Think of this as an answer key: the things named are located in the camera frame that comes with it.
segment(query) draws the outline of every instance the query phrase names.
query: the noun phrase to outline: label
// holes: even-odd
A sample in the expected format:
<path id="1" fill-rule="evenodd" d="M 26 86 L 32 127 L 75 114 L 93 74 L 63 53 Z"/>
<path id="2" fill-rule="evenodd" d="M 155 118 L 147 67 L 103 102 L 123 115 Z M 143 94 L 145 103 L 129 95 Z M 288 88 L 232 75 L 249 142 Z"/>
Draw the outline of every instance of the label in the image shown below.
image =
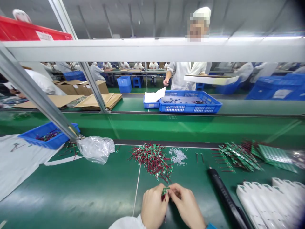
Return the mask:
<path id="1" fill-rule="evenodd" d="M 47 33 L 42 33 L 42 32 L 39 32 L 39 31 L 36 31 L 36 33 L 37 33 L 40 40 L 53 40 L 52 35 L 49 35 Z"/>
<path id="2" fill-rule="evenodd" d="M 291 93 L 292 90 L 287 90 L 287 89 L 281 89 L 281 90 L 277 90 L 274 95 L 273 95 L 273 99 L 284 99 L 286 98 L 286 96 Z"/>

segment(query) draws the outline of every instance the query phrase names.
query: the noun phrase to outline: red box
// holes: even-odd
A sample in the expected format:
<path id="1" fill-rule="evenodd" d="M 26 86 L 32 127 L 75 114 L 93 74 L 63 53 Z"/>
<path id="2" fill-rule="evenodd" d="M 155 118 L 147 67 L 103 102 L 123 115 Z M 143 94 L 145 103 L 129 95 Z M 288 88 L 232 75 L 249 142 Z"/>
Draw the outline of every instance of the red box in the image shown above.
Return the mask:
<path id="1" fill-rule="evenodd" d="M 73 40 L 69 33 L 0 16 L 0 41 Z"/>

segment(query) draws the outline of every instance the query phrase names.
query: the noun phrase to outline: hand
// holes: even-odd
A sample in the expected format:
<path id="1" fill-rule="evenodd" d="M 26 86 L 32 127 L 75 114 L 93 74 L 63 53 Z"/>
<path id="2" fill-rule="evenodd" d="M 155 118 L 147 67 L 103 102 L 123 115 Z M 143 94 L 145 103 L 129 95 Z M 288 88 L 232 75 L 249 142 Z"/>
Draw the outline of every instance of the hand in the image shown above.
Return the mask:
<path id="1" fill-rule="evenodd" d="M 165 194 L 165 200 L 161 201 L 163 188 L 164 184 L 159 184 L 144 193 L 141 218 L 147 229 L 158 229 L 164 221 L 169 197 Z"/>
<path id="2" fill-rule="evenodd" d="M 167 87 L 168 86 L 168 79 L 167 78 L 165 78 L 165 80 L 163 80 L 163 85 L 165 86 L 165 87 Z"/>
<path id="3" fill-rule="evenodd" d="M 179 214 L 185 224 L 191 229 L 206 228 L 203 216 L 192 191 L 177 183 L 169 187 L 168 194 L 177 206 Z"/>

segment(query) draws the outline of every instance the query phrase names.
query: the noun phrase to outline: plastic bag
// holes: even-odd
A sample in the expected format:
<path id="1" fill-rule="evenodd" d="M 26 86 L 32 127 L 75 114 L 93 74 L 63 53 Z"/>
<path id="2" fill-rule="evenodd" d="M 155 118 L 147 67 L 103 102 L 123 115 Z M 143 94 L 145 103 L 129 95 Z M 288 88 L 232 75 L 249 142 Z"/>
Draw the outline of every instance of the plastic bag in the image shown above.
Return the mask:
<path id="1" fill-rule="evenodd" d="M 115 152 L 113 140 L 107 137 L 91 136 L 77 140 L 77 147 L 88 161 L 98 164 L 105 164 L 109 154 Z"/>

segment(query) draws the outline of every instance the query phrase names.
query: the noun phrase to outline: sleeve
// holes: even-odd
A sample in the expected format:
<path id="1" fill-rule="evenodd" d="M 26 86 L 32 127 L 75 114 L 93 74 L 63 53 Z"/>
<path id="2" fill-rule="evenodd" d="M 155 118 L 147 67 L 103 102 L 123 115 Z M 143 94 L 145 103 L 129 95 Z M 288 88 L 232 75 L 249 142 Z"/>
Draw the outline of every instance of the sleeve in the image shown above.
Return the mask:
<path id="1" fill-rule="evenodd" d="M 135 217 L 120 218 L 109 227 L 109 229 L 129 229 L 129 228 L 146 229 L 146 227 L 142 223 L 141 215 L 139 215 L 137 218 Z"/>
<path id="2" fill-rule="evenodd" d="M 171 62 L 167 67 L 167 71 L 171 72 L 172 75 L 174 75 L 176 72 L 176 68 L 177 68 L 177 62 Z"/>

